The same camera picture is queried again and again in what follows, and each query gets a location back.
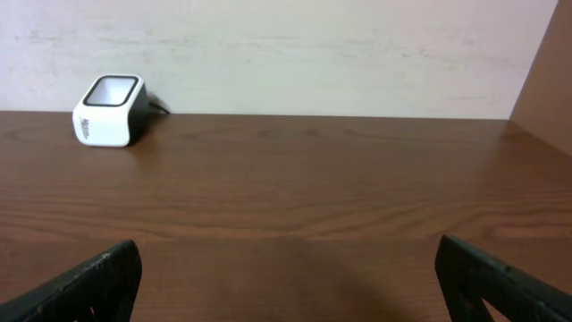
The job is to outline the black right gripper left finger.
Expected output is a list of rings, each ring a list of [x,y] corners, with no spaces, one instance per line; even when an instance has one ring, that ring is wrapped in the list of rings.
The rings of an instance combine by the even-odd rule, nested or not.
[[[142,277],[133,240],[122,241],[1,305],[3,321],[130,321]]]

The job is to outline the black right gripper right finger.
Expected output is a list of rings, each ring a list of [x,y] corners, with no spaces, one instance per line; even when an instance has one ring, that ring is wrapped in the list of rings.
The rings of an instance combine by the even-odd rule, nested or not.
[[[491,321],[494,307],[510,321],[571,322],[571,295],[455,236],[441,237],[435,272],[450,319]]]

